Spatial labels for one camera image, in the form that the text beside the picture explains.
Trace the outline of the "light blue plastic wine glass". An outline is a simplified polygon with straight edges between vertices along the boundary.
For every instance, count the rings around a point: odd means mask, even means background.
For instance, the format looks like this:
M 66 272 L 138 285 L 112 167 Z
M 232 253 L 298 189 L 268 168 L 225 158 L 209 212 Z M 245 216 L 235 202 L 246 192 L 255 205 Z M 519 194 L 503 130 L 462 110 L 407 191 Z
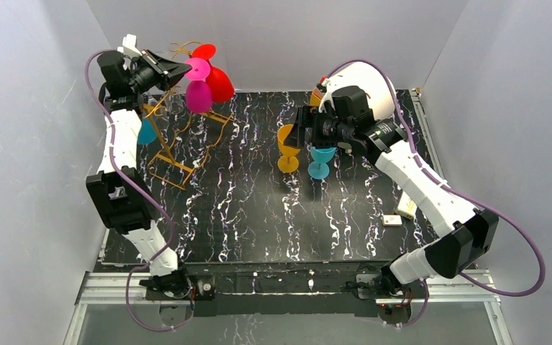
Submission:
M 328 163 L 334 158 L 335 153 L 335 147 L 323 149 L 311 147 L 310 155 L 313 161 L 308 165 L 308 174 L 310 177 L 316 180 L 327 178 L 330 173 Z

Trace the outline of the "magenta plastic wine glass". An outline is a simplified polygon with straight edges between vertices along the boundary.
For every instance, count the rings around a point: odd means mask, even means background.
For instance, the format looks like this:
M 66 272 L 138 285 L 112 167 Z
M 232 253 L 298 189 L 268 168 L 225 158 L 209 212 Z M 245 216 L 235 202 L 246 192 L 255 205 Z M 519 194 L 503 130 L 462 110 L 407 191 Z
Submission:
M 185 74 L 185 77 L 190 80 L 185 90 L 186 106 L 193 113 L 205 112 L 213 104 L 212 91 L 206 82 L 211 66 L 199 57 L 191 57 L 185 63 L 191 66 Z

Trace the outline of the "red plastic wine glass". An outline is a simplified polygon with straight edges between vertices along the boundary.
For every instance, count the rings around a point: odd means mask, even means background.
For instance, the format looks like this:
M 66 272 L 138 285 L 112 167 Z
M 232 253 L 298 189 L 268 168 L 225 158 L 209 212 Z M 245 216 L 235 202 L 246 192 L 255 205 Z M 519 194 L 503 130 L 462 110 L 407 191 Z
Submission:
M 208 84 L 214 103 L 229 101 L 234 95 L 234 86 L 228 75 L 220 68 L 214 66 L 211 58 L 216 54 L 216 46 L 212 44 L 199 45 L 192 52 L 192 58 L 205 60 L 211 68 L 205 82 Z

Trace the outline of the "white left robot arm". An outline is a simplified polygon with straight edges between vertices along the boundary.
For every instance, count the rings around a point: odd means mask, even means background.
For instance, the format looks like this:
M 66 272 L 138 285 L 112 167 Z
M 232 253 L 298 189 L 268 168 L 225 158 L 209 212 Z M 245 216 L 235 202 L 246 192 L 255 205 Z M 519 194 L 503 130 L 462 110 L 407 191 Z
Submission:
M 152 87 L 166 91 L 190 66 L 148 50 L 134 54 L 101 50 L 89 60 L 98 63 L 105 79 L 92 96 L 105 116 L 106 143 L 99 168 L 86 178 L 86 188 L 104 226 L 132 243 L 144 260 L 150 276 L 139 284 L 185 296 L 191 283 L 171 241 L 158 228 L 159 216 L 167 214 L 139 173 L 137 146 L 144 93 Z

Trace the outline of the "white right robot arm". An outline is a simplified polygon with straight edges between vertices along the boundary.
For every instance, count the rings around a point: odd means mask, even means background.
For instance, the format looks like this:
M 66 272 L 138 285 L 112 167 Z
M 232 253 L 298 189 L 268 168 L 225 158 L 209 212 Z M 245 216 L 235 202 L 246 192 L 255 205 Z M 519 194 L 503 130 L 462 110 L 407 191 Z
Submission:
M 333 110 L 301 106 L 284 143 L 301 147 L 306 142 L 319 148 L 350 144 L 402 188 L 438 235 L 383 266 L 374 279 L 377 289 L 396 293 L 427 277 L 454 278 L 491 248 L 498 216 L 448 192 L 446 181 L 412 153 L 407 134 L 392 119 L 376 121 L 369 109 L 339 119 Z

